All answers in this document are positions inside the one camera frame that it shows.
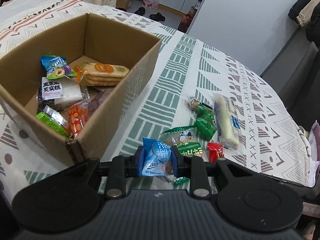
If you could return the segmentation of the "brown nut candy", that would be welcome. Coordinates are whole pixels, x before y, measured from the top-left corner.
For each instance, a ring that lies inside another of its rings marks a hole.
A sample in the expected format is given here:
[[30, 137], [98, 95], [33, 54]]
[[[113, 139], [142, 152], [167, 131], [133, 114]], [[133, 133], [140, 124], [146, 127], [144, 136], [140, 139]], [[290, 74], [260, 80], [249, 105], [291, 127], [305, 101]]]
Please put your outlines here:
[[189, 109], [194, 112], [197, 112], [199, 110], [200, 103], [201, 102], [199, 100], [197, 100], [196, 98], [194, 98], [193, 96], [190, 96], [188, 99]]

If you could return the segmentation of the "patterned bed sheet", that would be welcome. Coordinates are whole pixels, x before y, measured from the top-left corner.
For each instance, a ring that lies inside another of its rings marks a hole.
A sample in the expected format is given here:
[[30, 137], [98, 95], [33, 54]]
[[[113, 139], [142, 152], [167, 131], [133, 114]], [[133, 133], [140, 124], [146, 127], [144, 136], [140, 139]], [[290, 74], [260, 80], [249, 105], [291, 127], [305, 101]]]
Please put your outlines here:
[[125, 103], [126, 116], [103, 160], [132, 154], [144, 137], [191, 125], [190, 97], [211, 104], [219, 93], [234, 101], [242, 140], [226, 158], [247, 168], [313, 186], [317, 153], [294, 123], [277, 93], [231, 56], [177, 31], [113, 7], [77, 0], [13, 0], [1, 7], [1, 55], [42, 31], [76, 16], [95, 13], [151, 33], [162, 40], [151, 80]]

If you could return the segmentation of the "blue triangular snack packet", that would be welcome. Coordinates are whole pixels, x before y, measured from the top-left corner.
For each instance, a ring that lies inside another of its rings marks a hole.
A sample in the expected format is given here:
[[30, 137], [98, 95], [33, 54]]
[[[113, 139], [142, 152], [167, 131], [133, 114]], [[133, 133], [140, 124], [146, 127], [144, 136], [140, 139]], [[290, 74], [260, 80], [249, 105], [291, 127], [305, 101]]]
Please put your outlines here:
[[171, 147], [156, 139], [143, 138], [145, 153], [142, 176], [159, 177], [173, 174]]

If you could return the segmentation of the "pink cloth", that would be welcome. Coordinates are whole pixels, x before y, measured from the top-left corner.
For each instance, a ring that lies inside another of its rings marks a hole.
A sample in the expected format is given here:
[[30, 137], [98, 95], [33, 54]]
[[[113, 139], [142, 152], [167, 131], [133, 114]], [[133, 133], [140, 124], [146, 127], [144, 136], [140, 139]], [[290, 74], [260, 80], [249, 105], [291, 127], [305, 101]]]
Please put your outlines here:
[[309, 165], [309, 186], [316, 184], [319, 174], [319, 123], [317, 120], [311, 126], [309, 133], [309, 144], [311, 151], [311, 160]]

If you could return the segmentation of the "green white cookie packet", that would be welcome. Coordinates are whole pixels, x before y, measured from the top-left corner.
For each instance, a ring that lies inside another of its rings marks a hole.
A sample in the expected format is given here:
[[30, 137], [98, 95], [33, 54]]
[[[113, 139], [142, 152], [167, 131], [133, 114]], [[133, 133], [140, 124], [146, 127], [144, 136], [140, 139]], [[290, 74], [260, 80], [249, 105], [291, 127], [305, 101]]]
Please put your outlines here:
[[[161, 142], [166, 143], [170, 148], [176, 146], [179, 154], [183, 157], [200, 157], [204, 155], [204, 150], [196, 136], [196, 128], [190, 126], [180, 126], [167, 129], [160, 135]], [[168, 177], [162, 177], [161, 180], [166, 182], [169, 189], [182, 187], [185, 189], [188, 185], [188, 178], [176, 178], [174, 176], [174, 167], [176, 164], [176, 156], [171, 153], [169, 163], [165, 166], [165, 171], [169, 172]]]

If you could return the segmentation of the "black sesame cake packet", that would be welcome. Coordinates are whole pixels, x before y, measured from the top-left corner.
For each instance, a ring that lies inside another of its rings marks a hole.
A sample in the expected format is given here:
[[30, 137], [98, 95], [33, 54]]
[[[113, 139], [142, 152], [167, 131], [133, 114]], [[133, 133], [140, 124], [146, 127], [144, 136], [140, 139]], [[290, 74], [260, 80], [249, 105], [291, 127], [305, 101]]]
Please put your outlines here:
[[46, 106], [60, 111], [80, 101], [88, 100], [89, 93], [86, 86], [78, 83], [76, 78], [63, 77], [49, 80], [43, 77], [36, 98], [38, 112], [41, 112]]

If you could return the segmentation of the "dark green candy packet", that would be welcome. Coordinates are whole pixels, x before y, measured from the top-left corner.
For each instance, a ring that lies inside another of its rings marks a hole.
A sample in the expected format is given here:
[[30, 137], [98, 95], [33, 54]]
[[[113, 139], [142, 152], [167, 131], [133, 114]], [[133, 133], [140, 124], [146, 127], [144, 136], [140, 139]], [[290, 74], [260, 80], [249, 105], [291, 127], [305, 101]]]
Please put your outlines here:
[[203, 139], [207, 142], [212, 140], [217, 131], [213, 111], [202, 103], [199, 103], [197, 107], [194, 125]]

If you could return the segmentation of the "black shoe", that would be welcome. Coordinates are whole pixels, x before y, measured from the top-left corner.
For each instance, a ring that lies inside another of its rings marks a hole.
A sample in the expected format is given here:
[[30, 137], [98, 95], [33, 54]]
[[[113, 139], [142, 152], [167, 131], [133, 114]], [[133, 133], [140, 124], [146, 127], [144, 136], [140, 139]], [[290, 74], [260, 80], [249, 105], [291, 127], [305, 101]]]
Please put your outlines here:
[[164, 22], [165, 16], [163, 16], [160, 12], [158, 12], [156, 14], [150, 14], [149, 19], [156, 21], [156, 22]]
[[139, 9], [137, 9], [137, 10], [135, 11], [135, 14], [136, 14], [136, 15], [139, 15], [139, 16], [144, 16], [145, 13], [146, 13], [146, 9], [145, 9], [144, 7], [140, 7]]

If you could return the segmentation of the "dark chair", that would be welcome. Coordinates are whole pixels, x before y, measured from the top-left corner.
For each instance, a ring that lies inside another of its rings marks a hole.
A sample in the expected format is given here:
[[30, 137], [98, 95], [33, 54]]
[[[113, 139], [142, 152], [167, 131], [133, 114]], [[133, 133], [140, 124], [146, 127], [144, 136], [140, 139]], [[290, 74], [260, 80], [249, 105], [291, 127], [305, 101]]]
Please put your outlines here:
[[261, 77], [296, 124], [310, 130], [319, 121], [319, 0], [298, 0], [288, 17], [298, 28]]

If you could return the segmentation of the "small cardboard box on floor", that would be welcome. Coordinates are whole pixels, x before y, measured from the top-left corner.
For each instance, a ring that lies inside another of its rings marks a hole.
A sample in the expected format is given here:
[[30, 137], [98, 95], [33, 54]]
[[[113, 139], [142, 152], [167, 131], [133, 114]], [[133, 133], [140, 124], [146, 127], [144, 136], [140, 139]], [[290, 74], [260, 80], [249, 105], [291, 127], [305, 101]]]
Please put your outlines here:
[[131, 6], [132, 0], [117, 0], [116, 2], [116, 8], [123, 8], [123, 9], [129, 9]]

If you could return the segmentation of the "white blue cake bar packet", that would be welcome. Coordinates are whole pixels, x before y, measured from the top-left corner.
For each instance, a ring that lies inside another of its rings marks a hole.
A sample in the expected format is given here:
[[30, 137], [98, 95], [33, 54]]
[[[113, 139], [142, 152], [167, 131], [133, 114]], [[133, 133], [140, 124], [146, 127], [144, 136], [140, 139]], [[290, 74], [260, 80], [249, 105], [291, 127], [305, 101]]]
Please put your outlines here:
[[240, 122], [233, 101], [221, 94], [213, 94], [217, 138], [227, 148], [238, 150], [242, 141]]

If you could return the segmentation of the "small green snack packet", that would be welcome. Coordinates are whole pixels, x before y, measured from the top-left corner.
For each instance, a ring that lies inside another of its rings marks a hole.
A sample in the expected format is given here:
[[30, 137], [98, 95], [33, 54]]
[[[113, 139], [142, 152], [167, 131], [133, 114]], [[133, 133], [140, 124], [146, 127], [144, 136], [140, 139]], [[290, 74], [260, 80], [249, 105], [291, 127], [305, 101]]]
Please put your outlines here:
[[70, 139], [71, 135], [68, 132], [69, 122], [56, 110], [49, 106], [45, 106], [44, 109], [36, 114], [36, 118], [53, 129], [59, 135]]

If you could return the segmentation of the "pack of water bottles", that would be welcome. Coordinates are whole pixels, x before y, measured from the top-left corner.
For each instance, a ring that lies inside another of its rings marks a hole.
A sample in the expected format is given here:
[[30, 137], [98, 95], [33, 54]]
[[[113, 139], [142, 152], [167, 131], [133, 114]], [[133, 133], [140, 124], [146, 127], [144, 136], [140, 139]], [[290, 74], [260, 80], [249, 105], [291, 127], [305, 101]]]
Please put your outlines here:
[[142, 5], [150, 9], [157, 9], [159, 6], [159, 0], [143, 0]]

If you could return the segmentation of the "red sesame candy packet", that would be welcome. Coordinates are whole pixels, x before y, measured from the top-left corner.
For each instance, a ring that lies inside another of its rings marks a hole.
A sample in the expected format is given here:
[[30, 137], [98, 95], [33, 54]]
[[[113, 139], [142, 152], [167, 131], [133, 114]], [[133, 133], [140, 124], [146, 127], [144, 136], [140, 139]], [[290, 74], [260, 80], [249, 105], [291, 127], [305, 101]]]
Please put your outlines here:
[[223, 146], [215, 142], [209, 142], [207, 144], [209, 151], [209, 161], [215, 163], [217, 159], [224, 158]]

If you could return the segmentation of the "red fire extinguisher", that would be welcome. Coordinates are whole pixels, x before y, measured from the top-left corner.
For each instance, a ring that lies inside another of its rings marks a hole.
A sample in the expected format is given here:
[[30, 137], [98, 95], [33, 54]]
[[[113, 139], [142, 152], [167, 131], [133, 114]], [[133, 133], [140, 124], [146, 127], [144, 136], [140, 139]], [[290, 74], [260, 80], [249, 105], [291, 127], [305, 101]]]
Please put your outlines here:
[[199, 9], [201, 3], [202, 3], [203, 0], [198, 0], [197, 3], [191, 7], [191, 9], [189, 10], [189, 12], [187, 14], [185, 14], [178, 26], [178, 30], [183, 32], [183, 33], [186, 33], [188, 28], [190, 27], [191, 25], [191, 22], [197, 12], [197, 10]]

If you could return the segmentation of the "orange biscuit packet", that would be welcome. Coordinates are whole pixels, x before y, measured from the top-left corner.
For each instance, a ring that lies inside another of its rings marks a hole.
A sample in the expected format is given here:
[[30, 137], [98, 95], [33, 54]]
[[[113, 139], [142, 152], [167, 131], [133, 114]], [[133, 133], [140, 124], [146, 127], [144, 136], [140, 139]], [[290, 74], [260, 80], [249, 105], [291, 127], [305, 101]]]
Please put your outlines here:
[[73, 70], [83, 86], [116, 86], [130, 71], [124, 66], [93, 62], [76, 64]]

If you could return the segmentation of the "brown purple snack packet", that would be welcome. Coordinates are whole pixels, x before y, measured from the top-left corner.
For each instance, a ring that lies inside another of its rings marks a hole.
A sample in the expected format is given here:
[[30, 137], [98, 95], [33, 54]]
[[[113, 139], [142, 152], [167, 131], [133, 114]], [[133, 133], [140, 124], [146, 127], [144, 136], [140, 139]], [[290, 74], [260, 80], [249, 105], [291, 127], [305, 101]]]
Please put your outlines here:
[[105, 91], [101, 91], [90, 102], [88, 102], [89, 118], [99, 108], [99, 106], [107, 99], [107, 97], [111, 94], [112, 91], [113, 91], [113, 88], [108, 88]]

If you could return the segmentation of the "black shoe left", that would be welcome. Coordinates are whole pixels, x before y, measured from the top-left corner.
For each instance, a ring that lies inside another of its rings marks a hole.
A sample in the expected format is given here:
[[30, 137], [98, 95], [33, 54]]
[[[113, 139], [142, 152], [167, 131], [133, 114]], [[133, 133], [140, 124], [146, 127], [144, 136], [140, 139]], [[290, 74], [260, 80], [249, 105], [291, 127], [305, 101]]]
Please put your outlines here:
[[145, 13], [146, 13], [146, 9], [145, 9], [144, 7], [140, 7], [139, 9], [137, 9], [137, 10], [135, 11], [135, 14], [136, 14], [136, 15], [139, 15], [139, 16], [144, 16]]

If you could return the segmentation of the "blue plum candy packet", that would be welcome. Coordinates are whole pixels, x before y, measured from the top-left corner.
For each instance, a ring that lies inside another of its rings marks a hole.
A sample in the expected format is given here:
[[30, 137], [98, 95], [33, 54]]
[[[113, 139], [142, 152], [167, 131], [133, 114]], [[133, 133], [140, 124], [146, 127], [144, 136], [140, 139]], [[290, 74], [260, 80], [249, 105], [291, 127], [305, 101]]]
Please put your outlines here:
[[43, 55], [40, 58], [43, 68], [46, 70], [48, 80], [56, 80], [62, 77], [76, 77], [76, 72], [67, 64], [65, 57], [57, 55]]

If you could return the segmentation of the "black shoe right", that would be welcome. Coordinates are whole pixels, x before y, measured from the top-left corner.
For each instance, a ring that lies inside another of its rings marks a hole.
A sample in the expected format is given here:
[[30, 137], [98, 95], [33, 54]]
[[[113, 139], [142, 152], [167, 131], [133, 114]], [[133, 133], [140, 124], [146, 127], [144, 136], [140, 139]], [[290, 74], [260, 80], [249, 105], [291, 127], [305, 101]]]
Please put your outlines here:
[[158, 12], [156, 14], [150, 14], [149, 19], [156, 21], [156, 22], [164, 22], [165, 16], [163, 16], [160, 12]]

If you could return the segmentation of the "orange red snack packet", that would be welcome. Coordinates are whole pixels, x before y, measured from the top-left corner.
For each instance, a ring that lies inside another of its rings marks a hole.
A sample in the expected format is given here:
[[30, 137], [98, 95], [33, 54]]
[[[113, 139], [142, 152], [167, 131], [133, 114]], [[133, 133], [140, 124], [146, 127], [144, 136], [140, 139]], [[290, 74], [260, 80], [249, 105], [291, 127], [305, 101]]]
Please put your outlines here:
[[88, 121], [88, 101], [80, 101], [64, 110], [68, 121], [68, 131], [74, 139]]

